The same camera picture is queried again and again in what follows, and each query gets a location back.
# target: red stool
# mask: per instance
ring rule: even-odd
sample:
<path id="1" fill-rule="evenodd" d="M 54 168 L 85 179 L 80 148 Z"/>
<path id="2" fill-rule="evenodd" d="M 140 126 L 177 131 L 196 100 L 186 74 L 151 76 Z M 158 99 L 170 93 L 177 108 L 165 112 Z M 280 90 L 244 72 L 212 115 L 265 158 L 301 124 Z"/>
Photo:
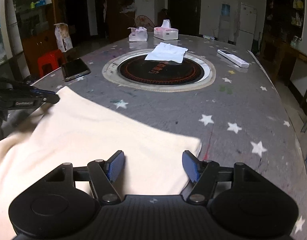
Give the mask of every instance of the red stool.
<path id="1" fill-rule="evenodd" d="M 47 52 L 46 54 L 38 58 L 40 77 L 42 78 L 53 70 L 56 70 L 64 63 L 66 63 L 66 59 L 62 54 L 61 50 L 57 49 Z"/>

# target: beige fabric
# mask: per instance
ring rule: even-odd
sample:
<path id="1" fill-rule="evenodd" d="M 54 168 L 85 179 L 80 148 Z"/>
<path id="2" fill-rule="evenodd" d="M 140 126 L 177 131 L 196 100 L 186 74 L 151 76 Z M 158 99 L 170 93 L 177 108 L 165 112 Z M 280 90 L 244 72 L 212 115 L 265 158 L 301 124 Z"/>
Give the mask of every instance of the beige fabric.
<path id="1" fill-rule="evenodd" d="M 179 194 L 187 183 L 182 152 L 197 156 L 197 138 L 171 134 L 111 111 L 64 87 L 60 101 L 43 105 L 0 142 L 0 240 L 15 236 L 8 218 L 11 201 L 64 162 L 86 166 L 107 160 L 117 150 L 126 155 L 122 194 Z M 132 105 L 123 111 L 136 111 Z M 80 189 L 88 192 L 88 184 Z"/>

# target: remote control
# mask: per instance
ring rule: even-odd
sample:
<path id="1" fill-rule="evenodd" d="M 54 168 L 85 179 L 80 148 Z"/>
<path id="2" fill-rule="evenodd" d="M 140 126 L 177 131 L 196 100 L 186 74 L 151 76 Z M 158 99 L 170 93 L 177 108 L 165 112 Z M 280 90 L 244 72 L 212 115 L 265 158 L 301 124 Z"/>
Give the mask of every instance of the remote control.
<path id="1" fill-rule="evenodd" d="M 236 55 L 231 54 L 223 49 L 218 49 L 218 53 L 223 57 L 226 57 L 228 60 L 232 61 L 234 64 L 237 64 L 239 67 L 248 68 L 249 63 L 245 62 L 244 60 L 240 59 Z"/>

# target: gray star-patterned tablecloth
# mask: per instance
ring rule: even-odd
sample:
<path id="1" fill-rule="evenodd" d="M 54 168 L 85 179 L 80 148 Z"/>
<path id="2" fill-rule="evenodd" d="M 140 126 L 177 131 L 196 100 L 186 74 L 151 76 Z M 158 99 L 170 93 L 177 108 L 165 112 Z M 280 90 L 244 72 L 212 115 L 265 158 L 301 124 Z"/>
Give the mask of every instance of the gray star-patterned tablecloth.
<path id="1" fill-rule="evenodd" d="M 214 64 L 216 79 L 212 85 L 162 93 L 118 86 L 103 77 L 101 71 L 109 60 L 138 49 L 153 49 L 159 42 L 151 33 L 147 42 L 118 41 L 82 57 L 91 74 L 64 82 L 59 69 L 35 86 L 53 91 L 69 86 L 97 104 L 154 128 L 200 138 L 200 159 L 227 167 L 246 163 L 296 200 L 300 216 L 292 237 L 307 239 L 307 173 L 303 156 L 276 90 L 252 55 L 227 43 L 179 35 L 172 44 L 177 42 L 191 54 Z M 237 55 L 250 67 L 234 68 L 233 63 L 217 55 L 218 49 Z"/>

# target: blue gripper pad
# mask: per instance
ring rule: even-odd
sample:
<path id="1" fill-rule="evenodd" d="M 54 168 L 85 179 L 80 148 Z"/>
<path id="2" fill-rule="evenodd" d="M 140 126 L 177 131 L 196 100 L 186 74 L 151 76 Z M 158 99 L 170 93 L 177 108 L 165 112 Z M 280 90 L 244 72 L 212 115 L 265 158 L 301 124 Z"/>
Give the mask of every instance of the blue gripper pad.
<path id="1" fill-rule="evenodd" d="M 182 166 L 193 183 L 197 182 L 200 178 L 198 164 L 199 160 L 191 152 L 185 151 L 182 153 Z"/>
<path id="2" fill-rule="evenodd" d="M 111 183 L 115 182 L 119 176 L 124 163 L 125 163 L 125 154 L 124 152 L 116 152 L 117 156 L 109 163 L 107 177 Z"/>

